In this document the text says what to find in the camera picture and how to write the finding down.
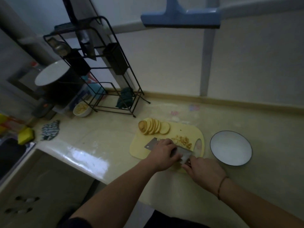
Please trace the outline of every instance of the white plate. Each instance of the white plate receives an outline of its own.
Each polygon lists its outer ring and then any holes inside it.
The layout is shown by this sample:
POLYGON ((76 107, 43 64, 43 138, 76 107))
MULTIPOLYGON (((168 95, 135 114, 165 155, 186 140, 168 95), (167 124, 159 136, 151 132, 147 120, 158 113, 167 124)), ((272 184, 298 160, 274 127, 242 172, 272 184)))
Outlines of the white plate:
POLYGON ((69 68, 69 65, 63 60, 54 62, 38 74, 35 79, 35 84, 37 86, 48 85, 61 78, 69 68))
POLYGON ((218 160, 231 166, 244 165, 252 156, 249 141, 233 131, 220 131, 213 135, 210 148, 218 160))

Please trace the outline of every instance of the person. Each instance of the person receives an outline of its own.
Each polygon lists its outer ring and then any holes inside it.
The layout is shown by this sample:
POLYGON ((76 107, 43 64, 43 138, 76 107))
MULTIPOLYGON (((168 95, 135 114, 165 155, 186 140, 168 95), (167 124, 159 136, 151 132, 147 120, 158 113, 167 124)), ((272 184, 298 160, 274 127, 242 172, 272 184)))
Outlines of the person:
MULTIPOLYGON (((112 181, 82 205, 61 228, 122 228, 150 178, 171 167, 181 158, 170 139, 160 140, 146 159, 112 181)), ((251 227, 304 227, 304 222, 292 214, 236 185, 212 159, 190 157, 191 167, 182 165, 195 183, 232 208, 251 227)), ((206 227, 170 218, 155 211, 145 227, 206 227)))

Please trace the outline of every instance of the cutting board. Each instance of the cutting board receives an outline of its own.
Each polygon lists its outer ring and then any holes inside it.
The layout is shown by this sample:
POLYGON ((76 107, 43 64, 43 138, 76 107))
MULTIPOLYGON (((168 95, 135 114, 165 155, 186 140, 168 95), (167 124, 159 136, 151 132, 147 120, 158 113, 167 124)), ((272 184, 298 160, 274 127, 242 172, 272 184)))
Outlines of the cutting board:
MULTIPOLYGON (((193 154, 196 157, 203 157, 205 150, 204 137, 201 131, 196 126, 185 125, 176 122, 168 122, 170 124, 170 131, 168 134, 152 134, 152 135, 144 135, 137 129, 137 132, 134 136, 134 139, 130 145, 130 154, 133 157, 137 157, 139 159, 144 159, 150 153, 150 150, 144 148, 144 146, 152 140, 152 138, 174 138, 176 135, 185 137, 189 139, 189 142, 192 143, 191 151, 194 149, 195 142, 197 139, 201 139, 202 141, 202 150, 200 153, 193 154)), ((171 170, 178 171, 181 173, 185 173, 184 169, 181 168, 181 164, 176 163, 171 168, 171 170)))

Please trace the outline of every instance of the sink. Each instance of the sink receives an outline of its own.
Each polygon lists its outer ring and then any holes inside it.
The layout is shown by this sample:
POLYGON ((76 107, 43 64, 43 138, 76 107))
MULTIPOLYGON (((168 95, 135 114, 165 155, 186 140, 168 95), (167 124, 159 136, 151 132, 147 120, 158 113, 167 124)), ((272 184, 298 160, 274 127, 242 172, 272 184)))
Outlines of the sink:
POLYGON ((10 176, 25 156, 36 145, 29 142, 19 145, 17 136, 8 134, 0 140, 0 185, 10 176))

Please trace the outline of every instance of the person's left hand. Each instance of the person's left hand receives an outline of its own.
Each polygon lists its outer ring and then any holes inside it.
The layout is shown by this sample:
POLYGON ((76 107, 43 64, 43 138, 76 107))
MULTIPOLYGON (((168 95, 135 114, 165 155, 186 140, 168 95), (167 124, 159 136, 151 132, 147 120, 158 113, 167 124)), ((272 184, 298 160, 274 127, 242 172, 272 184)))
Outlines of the person's left hand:
POLYGON ((156 172, 164 171, 183 156, 180 153, 176 153, 173 157, 170 157, 171 151, 176 147, 177 145, 169 138, 159 140, 145 160, 155 168, 156 172))

